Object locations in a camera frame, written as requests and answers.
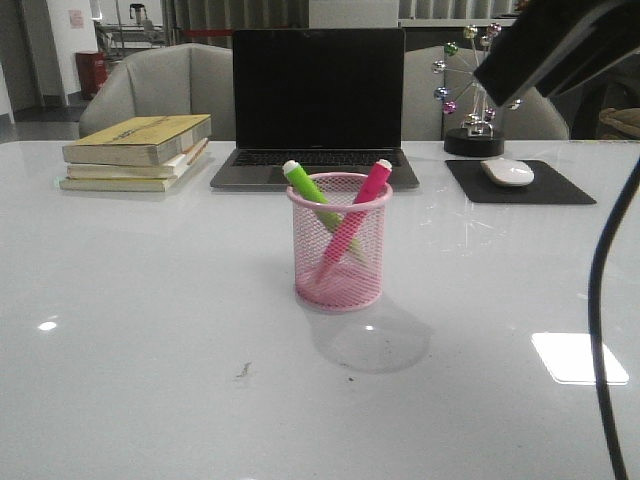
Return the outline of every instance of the black mouse pad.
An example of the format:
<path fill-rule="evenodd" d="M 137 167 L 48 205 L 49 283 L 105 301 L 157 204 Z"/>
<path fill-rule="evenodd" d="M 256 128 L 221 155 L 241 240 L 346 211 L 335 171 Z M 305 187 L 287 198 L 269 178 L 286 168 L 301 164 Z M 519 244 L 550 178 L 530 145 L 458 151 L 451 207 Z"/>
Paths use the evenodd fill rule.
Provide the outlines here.
<path fill-rule="evenodd" d="M 541 160 L 523 160 L 535 175 L 524 187 L 493 183 L 480 160 L 446 160 L 469 200 L 476 203 L 529 203 L 539 205 L 591 205 L 596 201 Z"/>

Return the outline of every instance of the pink marker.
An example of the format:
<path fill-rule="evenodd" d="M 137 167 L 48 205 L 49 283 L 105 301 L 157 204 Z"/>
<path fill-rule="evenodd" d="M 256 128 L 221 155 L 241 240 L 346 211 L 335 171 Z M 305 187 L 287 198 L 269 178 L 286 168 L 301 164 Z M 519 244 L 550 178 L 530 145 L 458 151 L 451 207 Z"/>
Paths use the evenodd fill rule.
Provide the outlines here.
<path fill-rule="evenodd" d="M 389 175 L 391 175 L 391 163 L 384 159 L 378 160 L 371 168 L 353 203 L 365 203 L 375 200 Z M 322 255 L 322 263 L 316 277 L 317 282 L 322 280 L 327 271 L 340 261 L 344 252 L 349 248 L 351 240 L 358 233 L 358 229 L 366 215 L 367 212 L 361 210 L 349 212 L 344 217 Z"/>

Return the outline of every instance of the white mouse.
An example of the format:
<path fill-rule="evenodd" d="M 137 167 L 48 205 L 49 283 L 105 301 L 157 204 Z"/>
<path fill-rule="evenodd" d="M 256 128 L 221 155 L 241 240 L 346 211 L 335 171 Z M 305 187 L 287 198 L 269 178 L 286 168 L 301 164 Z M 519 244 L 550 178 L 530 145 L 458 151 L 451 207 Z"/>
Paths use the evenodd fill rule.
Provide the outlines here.
<path fill-rule="evenodd" d="M 480 162 L 482 169 L 497 185 L 505 187 L 524 187 L 533 182 L 533 170 L 520 160 L 492 158 Z"/>

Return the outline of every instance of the pen holder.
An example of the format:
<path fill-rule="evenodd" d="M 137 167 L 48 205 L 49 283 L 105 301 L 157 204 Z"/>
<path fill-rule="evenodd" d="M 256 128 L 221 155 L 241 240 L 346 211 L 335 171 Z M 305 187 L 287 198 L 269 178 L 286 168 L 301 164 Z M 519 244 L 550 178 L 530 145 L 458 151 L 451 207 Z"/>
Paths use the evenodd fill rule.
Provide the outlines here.
<path fill-rule="evenodd" d="M 354 204 L 366 175 L 321 173 L 311 178 L 327 204 L 310 202 L 295 188 L 287 189 L 293 205 L 296 292 L 322 310 L 344 312 L 371 305 L 382 293 L 384 211 L 393 190 L 385 184 L 375 200 Z M 328 255 L 338 231 L 343 253 Z"/>

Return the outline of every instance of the marker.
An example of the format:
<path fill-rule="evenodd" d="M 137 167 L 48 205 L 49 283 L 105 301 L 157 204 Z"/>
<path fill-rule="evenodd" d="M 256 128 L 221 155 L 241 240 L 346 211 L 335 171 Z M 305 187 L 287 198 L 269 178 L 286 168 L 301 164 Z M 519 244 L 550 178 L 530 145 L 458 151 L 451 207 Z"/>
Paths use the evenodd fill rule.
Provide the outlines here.
<path fill-rule="evenodd" d="M 316 183 L 307 175 L 302 165 L 295 160 L 289 160 L 282 166 L 282 172 L 287 180 L 293 185 L 296 190 L 302 195 L 302 198 L 309 200 L 310 202 L 327 204 L 329 201 L 324 193 L 318 188 Z M 320 212 L 316 211 L 316 216 L 323 223 L 325 228 L 330 233 L 335 233 L 338 226 L 342 222 L 342 218 L 335 212 Z M 364 257 L 362 250 L 357 239 L 354 239 L 349 244 L 349 252 L 352 253 L 356 259 L 360 262 L 366 263 L 367 259 Z"/>
<path fill-rule="evenodd" d="M 365 203 L 375 200 L 389 175 L 391 175 L 391 163 L 384 159 L 378 160 L 371 168 L 353 203 Z M 340 261 L 349 244 L 355 240 L 355 235 L 358 233 L 358 229 L 366 215 L 367 211 L 361 210 L 349 212 L 344 217 L 322 255 L 320 268 L 316 276 L 317 282 L 322 280 L 327 271 Z"/>

